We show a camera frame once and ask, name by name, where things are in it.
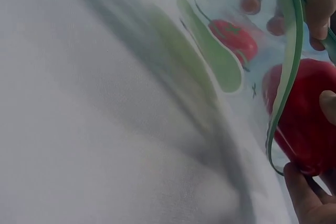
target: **green zipper seal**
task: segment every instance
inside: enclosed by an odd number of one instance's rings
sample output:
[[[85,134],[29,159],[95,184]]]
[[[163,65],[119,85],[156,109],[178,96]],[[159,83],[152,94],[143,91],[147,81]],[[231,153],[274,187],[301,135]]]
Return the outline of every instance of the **green zipper seal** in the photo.
[[[280,0],[282,4],[288,2],[289,0]],[[280,105],[278,108],[278,111],[275,112],[275,114],[272,116],[272,119],[269,123],[269,129],[267,132],[267,140],[266,140],[266,154],[267,158],[272,166],[272,168],[280,175],[283,175],[283,172],[280,171],[273,163],[272,160],[272,144],[274,140],[274,134],[278,125],[278,122],[280,120],[281,114],[283,112],[283,109],[285,107],[286,101],[288,99],[289,93],[291,91],[291,88],[294,84],[296,74],[298,72],[300,58],[301,58],[301,52],[302,52],[302,44],[303,44],[303,12],[302,12],[302,5],[301,0],[292,0],[292,5],[294,7],[294,14],[295,14],[295,20],[296,20],[296,45],[295,45],[295,51],[294,51],[294,57],[292,59],[292,66],[290,75],[288,78],[288,83],[284,91],[284,95],[280,101]]]

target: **green stem print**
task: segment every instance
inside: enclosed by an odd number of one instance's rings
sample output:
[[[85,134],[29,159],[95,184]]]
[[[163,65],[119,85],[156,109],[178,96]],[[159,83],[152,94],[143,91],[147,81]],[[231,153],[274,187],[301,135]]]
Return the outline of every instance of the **green stem print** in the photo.
[[[194,3],[200,14],[209,22],[208,26],[213,35],[217,37],[225,47],[233,51],[239,59],[243,69],[249,72],[249,59],[255,56],[257,49],[255,41],[248,33],[240,27],[234,26],[230,22],[221,19],[211,20],[202,11],[196,0],[194,0]]]
[[[221,89],[226,93],[238,91],[242,86],[243,71],[235,55],[210,34],[187,0],[177,0],[177,6]]]

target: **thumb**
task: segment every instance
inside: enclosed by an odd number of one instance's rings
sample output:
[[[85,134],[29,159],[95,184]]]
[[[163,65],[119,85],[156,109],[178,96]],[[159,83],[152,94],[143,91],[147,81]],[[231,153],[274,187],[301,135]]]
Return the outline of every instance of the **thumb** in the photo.
[[[320,95],[320,106],[327,120],[336,125],[336,94],[330,90],[325,90]]]

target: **printed tomato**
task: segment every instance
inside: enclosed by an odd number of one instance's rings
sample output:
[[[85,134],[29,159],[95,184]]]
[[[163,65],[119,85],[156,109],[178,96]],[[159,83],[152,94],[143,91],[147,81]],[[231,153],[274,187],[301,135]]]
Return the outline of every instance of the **printed tomato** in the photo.
[[[213,35],[237,56],[242,66],[257,54],[258,45],[247,31],[221,19],[212,20],[208,26]]]
[[[273,67],[263,79],[263,96],[269,113],[277,94],[281,69],[281,65]],[[319,104],[324,90],[336,92],[335,66],[302,59],[274,136],[287,157],[309,176],[336,167],[336,126],[329,123]]]

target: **fingernail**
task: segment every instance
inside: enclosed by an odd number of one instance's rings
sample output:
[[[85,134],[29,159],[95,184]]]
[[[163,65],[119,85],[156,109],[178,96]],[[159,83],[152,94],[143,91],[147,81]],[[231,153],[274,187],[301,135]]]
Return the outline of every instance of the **fingernail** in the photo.
[[[285,34],[285,20],[283,17],[273,17],[267,22],[267,30],[274,36]]]
[[[310,32],[315,39],[324,40],[328,34],[328,24],[325,24],[321,28],[311,29]]]
[[[318,39],[315,39],[315,38],[313,38],[313,37],[310,36],[309,42],[310,42],[311,47],[313,49],[315,49],[316,51],[323,51],[323,50],[325,50],[324,45]]]
[[[324,90],[320,95],[320,101],[329,102],[336,99],[336,93],[331,90]]]
[[[260,11],[259,0],[242,0],[241,8],[246,14],[254,15]]]

